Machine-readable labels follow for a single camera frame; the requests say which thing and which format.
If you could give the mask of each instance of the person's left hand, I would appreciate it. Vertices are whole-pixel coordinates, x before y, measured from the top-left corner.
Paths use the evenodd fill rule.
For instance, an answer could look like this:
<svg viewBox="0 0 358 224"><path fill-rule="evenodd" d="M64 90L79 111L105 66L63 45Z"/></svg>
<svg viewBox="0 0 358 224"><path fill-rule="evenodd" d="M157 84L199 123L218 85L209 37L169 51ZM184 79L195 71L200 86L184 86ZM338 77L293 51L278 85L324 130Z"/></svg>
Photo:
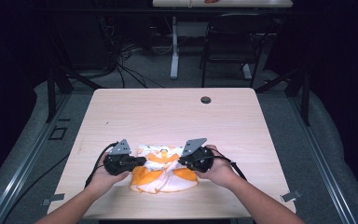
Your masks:
<svg viewBox="0 0 358 224"><path fill-rule="evenodd" d="M107 153L104 153L101 157L100 161L98 162L98 166L101 167L95 171L94 176L89 182L89 185L86 187L86 189L91 190L92 193L95 194L95 196L98 198L110 190L114 184L125 179L130 174L130 172L126 171L119 175L110 175L103 166L103 160L106 155Z"/></svg>

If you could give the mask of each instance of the black handheld controller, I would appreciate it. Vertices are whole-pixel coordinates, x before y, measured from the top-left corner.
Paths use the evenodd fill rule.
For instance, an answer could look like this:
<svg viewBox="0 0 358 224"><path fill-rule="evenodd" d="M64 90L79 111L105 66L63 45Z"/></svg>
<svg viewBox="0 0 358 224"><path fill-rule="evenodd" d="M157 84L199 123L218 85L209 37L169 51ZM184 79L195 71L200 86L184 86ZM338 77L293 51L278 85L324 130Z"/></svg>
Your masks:
<svg viewBox="0 0 358 224"><path fill-rule="evenodd" d="M214 154L207 147L202 147L206 138L188 140L183 149L179 163L190 170L207 172L213 165Z"/></svg>
<svg viewBox="0 0 358 224"><path fill-rule="evenodd" d="M103 166L110 175L119 175L125 171L132 171L136 166L143 166L145 157L130 156L131 149L127 140L116 143L103 160Z"/></svg>

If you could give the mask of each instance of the person's left arm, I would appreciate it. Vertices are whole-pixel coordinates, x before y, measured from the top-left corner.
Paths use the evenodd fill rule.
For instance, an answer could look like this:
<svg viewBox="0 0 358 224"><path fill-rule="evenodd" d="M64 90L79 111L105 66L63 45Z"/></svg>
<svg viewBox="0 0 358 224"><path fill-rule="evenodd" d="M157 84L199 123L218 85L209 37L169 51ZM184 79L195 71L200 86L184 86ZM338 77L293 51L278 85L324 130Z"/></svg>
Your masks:
<svg viewBox="0 0 358 224"><path fill-rule="evenodd" d="M103 165L105 156L106 154L100 159L99 166ZM118 181L126 178L129 173L126 171L120 175L110 175L103 166L98 168L85 189L36 223L77 223L97 199Z"/></svg>

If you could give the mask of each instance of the wooden tabletop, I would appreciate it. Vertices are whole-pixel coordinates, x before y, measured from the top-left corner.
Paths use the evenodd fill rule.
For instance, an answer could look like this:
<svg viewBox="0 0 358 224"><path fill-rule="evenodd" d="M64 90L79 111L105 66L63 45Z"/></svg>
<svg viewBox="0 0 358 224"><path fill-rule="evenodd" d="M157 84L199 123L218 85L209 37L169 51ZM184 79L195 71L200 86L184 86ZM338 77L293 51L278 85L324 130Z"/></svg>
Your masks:
<svg viewBox="0 0 358 224"><path fill-rule="evenodd" d="M204 3L204 0L153 0L154 7L291 7L291 0L219 0Z"/></svg>
<svg viewBox="0 0 358 224"><path fill-rule="evenodd" d="M201 102L207 96L209 104ZM97 90L78 132L56 194L53 211L84 188L101 151L127 139L138 146L183 146L207 138L234 160L248 181L296 211L280 195L289 192L255 92L252 89L125 89ZM117 183L84 218L182 219L249 217L238 199L209 180L175 193L139 193L130 189L131 175Z"/></svg>

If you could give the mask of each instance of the folded shirt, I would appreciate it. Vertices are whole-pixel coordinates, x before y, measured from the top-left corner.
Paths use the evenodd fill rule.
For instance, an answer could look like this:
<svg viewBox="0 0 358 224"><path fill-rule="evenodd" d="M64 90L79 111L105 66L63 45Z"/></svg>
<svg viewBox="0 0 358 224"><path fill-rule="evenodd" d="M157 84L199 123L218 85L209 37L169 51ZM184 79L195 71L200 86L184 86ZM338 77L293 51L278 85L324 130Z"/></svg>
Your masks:
<svg viewBox="0 0 358 224"><path fill-rule="evenodd" d="M183 147L141 145L137 157L146 157L144 166L132 171L130 188L138 192L177 192L198 184L197 175L178 162Z"/></svg>

